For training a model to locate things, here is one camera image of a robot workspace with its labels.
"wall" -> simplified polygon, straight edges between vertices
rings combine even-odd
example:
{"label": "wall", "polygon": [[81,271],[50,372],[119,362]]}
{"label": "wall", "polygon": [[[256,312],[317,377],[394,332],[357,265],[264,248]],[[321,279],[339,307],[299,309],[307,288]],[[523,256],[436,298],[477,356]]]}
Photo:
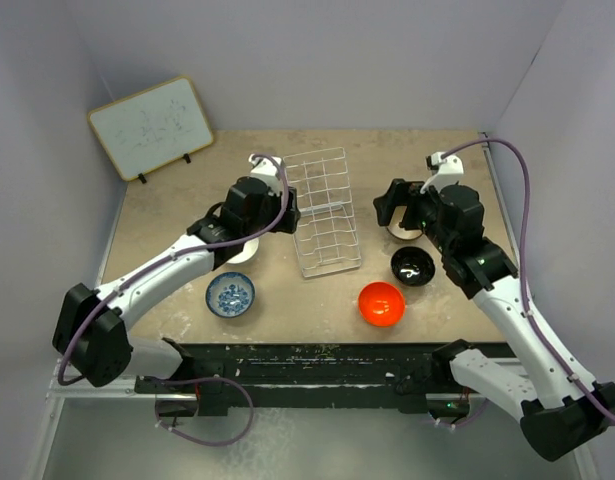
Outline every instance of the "wall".
{"label": "wall", "polygon": [[26,466],[62,297],[95,279],[120,201],[85,117],[109,100],[61,0],[0,1],[0,479]]}
{"label": "wall", "polygon": [[563,0],[68,0],[116,97],[180,73],[215,128],[494,125]]}
{"label": "wall", "polygon": [[[568,0],[496,134],[532,181],[528,269],[536,303],[601,381],[615,381],[615,0]],[[519,233],[522,183],[494,148]],[[615,429],[591,442],[615,478]]]}

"whiteboard frame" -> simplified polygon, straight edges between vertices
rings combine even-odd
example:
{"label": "whiteboard frame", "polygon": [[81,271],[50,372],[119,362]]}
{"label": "whiteboard frame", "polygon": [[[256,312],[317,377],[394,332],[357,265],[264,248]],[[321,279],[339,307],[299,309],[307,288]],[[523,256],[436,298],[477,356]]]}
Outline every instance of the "whiteboard frame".
{"label": "whiteboard frame", "polygon": [[[105,153],[106,153],[106,154],[107,154],[107,156],[109,157],[109,160],[111,160],[111,163],[113,163],[113,164],[114,164],[114,168],[116,168],[116,171],[118,172],[118,175],[120,175],[120,178],[122,178],[122,179],[123,179],[123,180],[125,180],[126,182],[131,182],[131,181],[133,181],[133,180],[136,180],[137,178],[139,178],[139,176],[138,176],[138,175],[136,175],[135,177],[131,177],[131,178],[125,178],[125,177],[123,176],[122,171],[121,171],[121,170],[120,170],[120,168],[118,167],[118,164],[117,164],[117,163],[116,163],[116,161],[114,160],[114,157],[111,155],[111,153],[110,153],[109,149],[107,148],[107,145],[105,144],[105,142],[103,141],[103,139],[102,139],[102,138],[100,137],[100,135],[98,134],[98,130],[96,130],[96,127],[94,126],[94,123],[93,123],[93,122],[92,122],[92,120],[91,120],[91,116],[92,116],[94,113],[100,112],[101,110],[105,110],[105,109],[107,109],[107,108],[109,108],[109,107],[113,107],[114,105],[118,105],[119,103],[125,102],[125,101],[130,100],[130,99],[132,99],[132,98],[134,98],[134,97],[137,97],[137,96],[139,96],[139,95],[142,95],[143,93],[151,92],[152,90],[156,90],[157,88],[160,88],[160,87],[162,87],[162,86],[168,85],[168,84],[173,83],[173,82],[177,82],[178,80],[182,80],[182,79],[187,80],[187,82],[189,82],[189,86],[191,87],[191,91],[193,92],[194,97],[196,98],[196,103],[198,103],[198,109],[200,110],[200,113],[201,113],[201,115],[203,116],[203,119],[205,120],[205,124],[207,125],[207,129],[209,130],[209,137],[210,137],[210,140],[209,140],[209,142],[208,142],[208,143],[206,143],[205,145],[201,145],[200,147],[198,147],[198,148],[196,148],[196,149],[194,149],[194,150],[192,150],[192,151],[190,151],[190,152],[185,152],[186,154],[192,154],[192,153],[195,153],[195,152],[197,152],[197,151],[199,151],[199,150],[202,150],[202,149],[203,149],[203,148],[205,148],[205,147],[208,147],[208,146],[209,146],[209,145],[211,145],[212,143],[214,143],[214,132],[211,130],[211,128],[210,128],[210,126],[209,126],[209,122],[207,121],[207,115],[205,115],[205,111],[203,110],[203,106],[202,106],[202,104],[200,103],[200,97],[198,96],[198,92],[196,91],[196,88],[194,87],[194,82],[192,82],[191,78],[189,78],[189,76],[187,76],[187,75],[179,75],[179,76],[177,76],[176,78],[172,78],[171,80],[167,80],[166,82],[159,83],[158,85],[154,85],[153,87],[149,87],[149,88],[147,88],[147,89],[145,89],[145,90],[142,90],[142,91],[140,91],[140,92],[133,93],[133,94],[131,94],[131,95],[127,96],[127,97],[121,98],[121,99],[116,100],[116,101],[114,101],[114,102],[112,102],[112,103],[109,103],[109,104],[107,104],[107,105],[103,105],[102,107],[95,108],[94,110],[90,111],[90,112],[87,114],[87,123],[89,123],[89,126],[91,127],[91,129],[93,130],[94,134],[96,135],[96,138],[98,139],[98,141],[100,142],[100,144],[103,146],[103,149],[105,150]],[[155,170],[158,170],[159,168],[164,167],[165,165],[168,165],[168,164],[170,164],[170,163],[172,163],[172,162],[175,162],[176,160],[180,160],[180,159],[182,159],[182,158],[184,158],[184,154],[183,154],[183,155],[181,155],[181,156],[179,156],[179,157],[175,157],[175,158],[172,158],[172,159],[170,159],[170,160],[166,160],[166,161],[165,161],[165,162],[163,162],[161,165],[159,165],[159,166],[157,166],[157,167],[154,167],[154,168],[152,168],[152,169],[150,169],[150,170],[146,170],[146,171],[144,171],[144,172],[140,172],[140,173],[141,173],[142,175],[146,175],[147,173],[150,173],[150,172],[153,172],[153,171],[155,171]]]}

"dish rack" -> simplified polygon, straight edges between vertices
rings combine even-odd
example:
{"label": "dish rack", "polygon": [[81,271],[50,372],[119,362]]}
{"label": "dish rack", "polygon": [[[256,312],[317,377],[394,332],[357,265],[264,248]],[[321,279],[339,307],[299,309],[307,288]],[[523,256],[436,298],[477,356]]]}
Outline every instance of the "dish rack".
{"label": "dish rack", "polygon": [[301,213],[294,244],[305,278],[361,265],[356,219],[344,148],[283,158]]}

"blue bowl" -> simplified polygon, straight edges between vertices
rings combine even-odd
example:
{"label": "blue bowl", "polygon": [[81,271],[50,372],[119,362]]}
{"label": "blue bowl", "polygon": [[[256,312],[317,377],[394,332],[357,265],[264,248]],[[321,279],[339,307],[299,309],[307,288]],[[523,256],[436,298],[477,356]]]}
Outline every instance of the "blue bowl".
{"label": "blue bowl", "polygon": [[254,303],[256,289],[242,273],[226,272],[214,278],[205,292],[205,302],[214,315],[233,318],[245,313]]}

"orange bowl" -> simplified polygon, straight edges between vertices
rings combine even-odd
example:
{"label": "orange bowl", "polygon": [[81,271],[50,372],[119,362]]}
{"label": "orange bowl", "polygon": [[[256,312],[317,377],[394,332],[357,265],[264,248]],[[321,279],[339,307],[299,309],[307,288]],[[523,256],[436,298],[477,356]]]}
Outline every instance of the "orange bowl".
{"label": "orange bowl", "polygon": [[358,295],[358,310],[372,325],[391,327],[405,313],[405,298],[391,283],[370,283]]}

